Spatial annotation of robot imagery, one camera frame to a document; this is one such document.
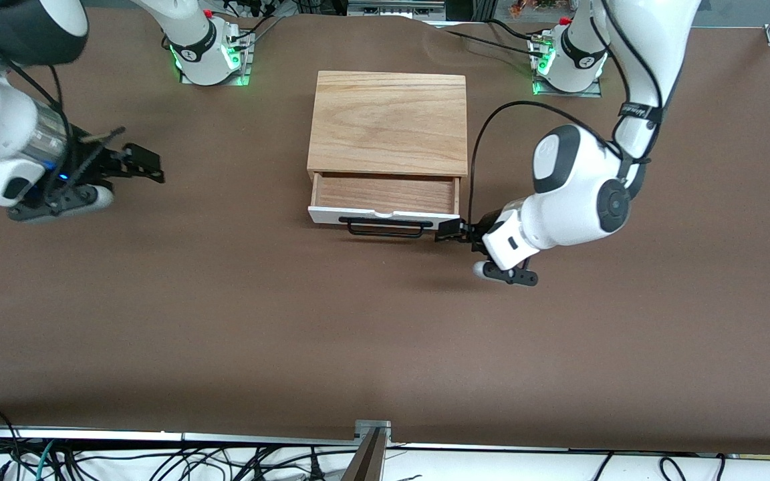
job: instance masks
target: wooden drawer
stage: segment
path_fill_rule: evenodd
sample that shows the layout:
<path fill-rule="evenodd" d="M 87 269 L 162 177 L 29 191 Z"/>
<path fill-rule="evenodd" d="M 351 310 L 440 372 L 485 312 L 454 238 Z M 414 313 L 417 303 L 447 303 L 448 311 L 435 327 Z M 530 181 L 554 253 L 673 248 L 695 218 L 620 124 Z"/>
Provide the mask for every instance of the wooden drawer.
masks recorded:
<path fill-rule="evenodd" d="M 308 212 L 317 223 L 349 217 L 427 221 L 437 229 L 459 218 L 459 177 L 315 172 Z"/>

